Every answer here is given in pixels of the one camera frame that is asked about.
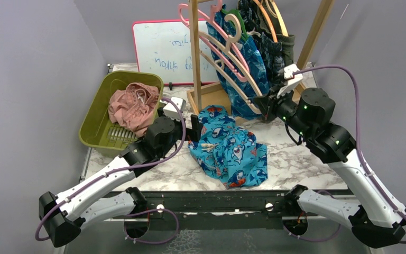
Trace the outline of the blue leaf print shorts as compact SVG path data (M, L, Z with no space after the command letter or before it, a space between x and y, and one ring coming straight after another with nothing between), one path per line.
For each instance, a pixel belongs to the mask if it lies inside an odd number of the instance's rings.
M235 25L232 21L225 21L225 16L227 14L234 14L239 20L240 25L243 26L243 20L240 16L240 12L235 9L227 11L225 4L222 6L222 9L219 12L215 13L214 22L218 24L218 26L220 26L227 34L233 35L236 33ZM238 42L236 42L236 46L248 65L249 76L261 91L261 94L264 95L270 88L266 77L264 61L259 50L257 49L254 38L247 33L244 28L241 29L241 33L241 38ZM249 81L243 82L239 80L222 60L218 65L221 66L221 70L223 70L224 73L226 73L226 75L232 79L232 81L239 87L240 90L242 90L248 99L252 99L253 97L257 96L254 86ZM241 117L248 120L260 117L259 114L252 111L252 109L247 105L241 95L236 91L236 89L224 75L218 71L217 76L222 88L225 90L230 100L233 117Z

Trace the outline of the blue shark print shorts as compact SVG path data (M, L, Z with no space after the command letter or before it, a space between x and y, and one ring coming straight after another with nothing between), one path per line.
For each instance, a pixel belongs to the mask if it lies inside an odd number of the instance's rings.
M268 179L267 146L236 125L223 106L207 106L198 120L203 124L200 139L188 148L206 175L227 189L259 186Z

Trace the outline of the pink shorts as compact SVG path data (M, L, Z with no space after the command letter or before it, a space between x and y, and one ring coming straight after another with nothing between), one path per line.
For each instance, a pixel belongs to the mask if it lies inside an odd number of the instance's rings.
M159 95L157 87L144 83L130 83L124 90L118 89L109 100L110 121L138 138L144 136L153 122Z

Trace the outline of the pink plastic hanger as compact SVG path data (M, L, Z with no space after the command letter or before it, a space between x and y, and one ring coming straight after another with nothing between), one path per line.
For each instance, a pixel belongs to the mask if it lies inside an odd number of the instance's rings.
M210 14L207 15L201 10L197 10L198 16L201 16L206 22L208 22L217 32L221 35L225 44L220 43L217 39L210 36L205 32L199 32L200 39L210 47L211 51L217 54L224 62L225 65L235 74L235 76L242 82L247 81L247 77L240 73L241 70L249 73L249 67L240 52L240 49L236 45L236 42L240 39L240 35L232 36L227 34L223 28L215 22L215 14L222 10L223 2L217 1L215 5L210 7Z

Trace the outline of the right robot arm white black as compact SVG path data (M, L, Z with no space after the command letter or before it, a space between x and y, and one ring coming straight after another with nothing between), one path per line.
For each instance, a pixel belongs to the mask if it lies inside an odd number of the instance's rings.
M296 131L310 152L334 170L357 198L357 203L349 204L297 185L283 198L281 208L286 214L321 215L350 229L371 248L403 243L406 206L367 168L352 135L330 120L335 102L324 90L306 89L298 102L272 90L253 101L266 120L281 119Z

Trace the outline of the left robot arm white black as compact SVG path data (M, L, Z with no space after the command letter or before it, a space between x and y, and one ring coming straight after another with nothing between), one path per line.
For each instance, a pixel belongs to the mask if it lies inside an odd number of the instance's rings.
M146 199L136 187L107 198L116 187L128 183L158 164L175 156L186 141L200 139L203 124L191 116L191 128L184 119L161 116L147 128L145 136L129 144L107 166L78 185L58 194L45 192L39 197L38 241L50 240L54 247L73 241L91 224L111 217L144 213ZM176 150L167 156L171 148Z

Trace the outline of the dark blue patterned shorts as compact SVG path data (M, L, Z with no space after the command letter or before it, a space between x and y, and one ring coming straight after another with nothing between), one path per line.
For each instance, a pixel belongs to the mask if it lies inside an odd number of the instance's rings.
M237 9L241 14L246 31L252 36L262 56L270 86L278 85L279 71L284 67L282 43L273 41L263 13L254 1L239 0Z

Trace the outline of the beige wooden hanger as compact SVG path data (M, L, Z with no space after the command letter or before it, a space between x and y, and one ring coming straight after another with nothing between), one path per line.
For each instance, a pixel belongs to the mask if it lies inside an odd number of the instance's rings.
M278 7L277 7L275 1L273 1L273 0L266 0L265 3L266 3L267 9L268 9L268 11L270 12L270 14L271 14L275 19L278 20L279 25L280 25L280 29L281 29L281 32L282 32L282 35L288 37L289 34L288 34L288 31L287 31L287 27L286 27L286 25L285 25L285 22L284 22L284 20L283 20L283 17L282 17L282 15L281 15L281 13L280 13L280 11L279 11L279 9L278 9Z

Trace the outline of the dark olive shorts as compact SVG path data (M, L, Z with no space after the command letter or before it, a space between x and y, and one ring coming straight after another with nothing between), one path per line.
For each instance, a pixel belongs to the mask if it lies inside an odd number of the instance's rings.
M294 47L294 43L295 43L295 36L293 34L289 34L288 37L283 36L281 29L280 29L280 25L277 19L275 19L270 12L267 9L266 3L265 1L263 1L263 6L265 8L265 10L267 11L272 24L274 26L274 30L276 32L276 37L278 39L278 42L281 42L281 46L282 46L282 57L284 60L284 63L286 66L291 65L294 63L294 52L293 52L293 47Z

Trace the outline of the orange wooden hanger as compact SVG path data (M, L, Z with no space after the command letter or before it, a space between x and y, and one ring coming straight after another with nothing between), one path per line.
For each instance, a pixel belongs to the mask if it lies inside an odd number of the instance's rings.
M261 11L261 13L263 15L264 20L267 23L267 26L268 26L268 28L270 30L270 34L272 36L273 42L278 43L278 39L276 37L276 32L274 30L274 26L272 24L272 21L271 21L269 15L268 15L267 11L265 10L265 8L263 6L263 1L253 0L253 2L258 6L259 10Z

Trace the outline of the wooden clothes rack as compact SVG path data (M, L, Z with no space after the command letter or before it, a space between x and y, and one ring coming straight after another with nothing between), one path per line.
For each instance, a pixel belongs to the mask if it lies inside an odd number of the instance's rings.
M309 61L334 4L335 1L321 1L299 54L297 66L300 69L304 68ZM194 84L192 89L187 90L187 98L194 114L200 113L203 108L212 104L222 105L228 113L231 113L228 95L218 81L208 85Z

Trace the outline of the red framed whiteboard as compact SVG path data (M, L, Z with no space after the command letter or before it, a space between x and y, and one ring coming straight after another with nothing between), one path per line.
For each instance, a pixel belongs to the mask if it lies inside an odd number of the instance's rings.
M191 36L180 20L135 22L132 31L140 72L155 74L165 84L193 84Z

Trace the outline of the olive green plastic basket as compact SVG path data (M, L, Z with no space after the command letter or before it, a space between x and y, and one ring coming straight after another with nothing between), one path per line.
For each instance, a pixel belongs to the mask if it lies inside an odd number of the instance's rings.
M125 70L110 72L103 79L79 130L79 139L84 145L104 156L114 157L137 140L133 132L112 123L107 110L110 97L133 82L155 86L162 95L164 82L155 74Z

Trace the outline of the black metal base rail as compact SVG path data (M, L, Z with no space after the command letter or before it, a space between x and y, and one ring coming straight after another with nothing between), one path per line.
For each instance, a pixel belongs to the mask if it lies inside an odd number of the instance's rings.
M283 191L145 192L140 219L116 217L85 229L56 253L369 253L347 229L316 215L304 240L288 235L296 219L279 207Z

